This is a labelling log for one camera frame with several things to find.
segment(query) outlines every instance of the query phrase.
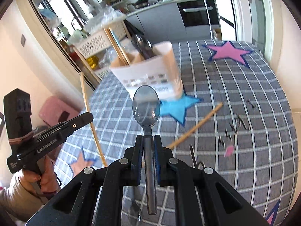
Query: spoon handle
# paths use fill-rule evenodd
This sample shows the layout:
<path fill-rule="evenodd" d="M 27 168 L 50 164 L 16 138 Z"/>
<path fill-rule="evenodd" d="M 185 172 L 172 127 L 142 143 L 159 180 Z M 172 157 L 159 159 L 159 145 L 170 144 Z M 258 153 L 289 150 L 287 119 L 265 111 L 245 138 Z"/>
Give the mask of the spoon handle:
<path fill-rule="evenodd" d="M 154 138 L 153 136 L 143 137 L 144 165 L 146 179 L 147 212 L 149 215 L 157 214 L 155 159 L 154 159 Z"/>

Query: blue star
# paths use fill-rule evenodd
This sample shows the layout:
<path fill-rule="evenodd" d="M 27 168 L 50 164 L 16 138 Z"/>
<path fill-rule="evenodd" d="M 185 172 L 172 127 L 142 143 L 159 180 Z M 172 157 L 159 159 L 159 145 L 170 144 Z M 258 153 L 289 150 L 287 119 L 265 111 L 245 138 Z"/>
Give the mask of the blue star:
<path fill-rule="evenodd" d="M 161 101 L 160 116 L 170 115 L 184 126 L 186 109 L 201 101 L 203 99 L 187 96 L 186 94 L 183 94 L 180 99 L 175 101 Z"/>

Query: star pattern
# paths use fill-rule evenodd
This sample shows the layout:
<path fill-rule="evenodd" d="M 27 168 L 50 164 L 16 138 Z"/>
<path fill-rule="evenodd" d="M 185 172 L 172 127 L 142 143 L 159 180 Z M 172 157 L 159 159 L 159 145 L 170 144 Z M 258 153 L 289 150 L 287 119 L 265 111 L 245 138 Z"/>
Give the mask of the star pattern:
<path fill-rule="evenodd" d="M 73 177 L 75 177 L 77 174 L 79 174 L 83 169 L 86 167 L 91 167 L 96 162 L 96 159 L 86 159 L 84 150 L 81 149 L 79 152 L 79 156 L 77 157 L 77 160 L 72 162 L 70 164 L 70 168 L 73 173 Z"/>
<path fill-rule="evenodd" d="M 270 211 L 270 213 L 266 216 L 265 220 L 268 222 L 270 226 L 274 225 L 278 209 L 280 205 L 280 200 L 277 201 L 276 205 L 273 207 L 273 209 Z"/>
<path fill-rule="evenodd" d="M 185 125 L 186 110 L 203 99 L 187 96 L 185 93 L 175 101 L 161 101 L 160 116 L 170 115 L 181 125 Z"/>
<path fill-rule="evenodd" d="M 218 59 L 232 59 L 237 63 L 240 63 L 250 69 L 250 66 L 245 60 L 245 58 L 243 57 L 243 55 L 249 54 L 253 52 L 253 50 L 243 50 L 240 48 L 236 48 L 233 45 L 233 43 L 230 41 L 226 41 L 221 46 L 203 45 L 203 47 L 215 51 L 215 53 L 209 58 L 208 61 L 218 60 Z"/>

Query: kitchen counter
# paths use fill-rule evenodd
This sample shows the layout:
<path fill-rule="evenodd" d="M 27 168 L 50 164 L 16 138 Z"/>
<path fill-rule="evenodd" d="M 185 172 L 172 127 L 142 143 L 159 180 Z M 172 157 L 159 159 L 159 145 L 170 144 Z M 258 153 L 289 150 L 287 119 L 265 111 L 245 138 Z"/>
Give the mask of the kitchen counter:
<path fill-rule="evenodd" d="M 143 11 L 146 11 L 146 10 L 149 10 L 149 9 L 152 9 L 152 8 L 164 5 L 164 4 L 168 4 L 168 3 L 175 3 L 175 2 L 180 3 L 180 2 L 188 2 L 188 1 L 195 1 L 195 0 L 168 0 L 168 1 L 164 1 L 164 2 L 158 2 L 154 5 L 150 5 L 150 6 L 141 8 L 141 9 L 137 9 L 137 10 L 131 12 L 131 13 L 126 14 L 126 16 L 130 17 L 130 16 L 135 15 L 137 13 L 140 13 L 140 12 L 143 12 Z"/>

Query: sleeve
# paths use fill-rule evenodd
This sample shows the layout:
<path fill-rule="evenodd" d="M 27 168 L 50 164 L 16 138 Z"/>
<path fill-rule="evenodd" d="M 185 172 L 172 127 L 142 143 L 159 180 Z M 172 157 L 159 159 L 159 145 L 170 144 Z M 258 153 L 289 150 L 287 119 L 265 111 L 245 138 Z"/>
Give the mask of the sleeve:
<path fill-rule="evenodd" d="M 40 198 L 23 188 L 18 173 L 14 174 L 9 188 L 0 191 L 0 204 L 9 214 L 23 222 L 27 222 L 43 205 Z"/>

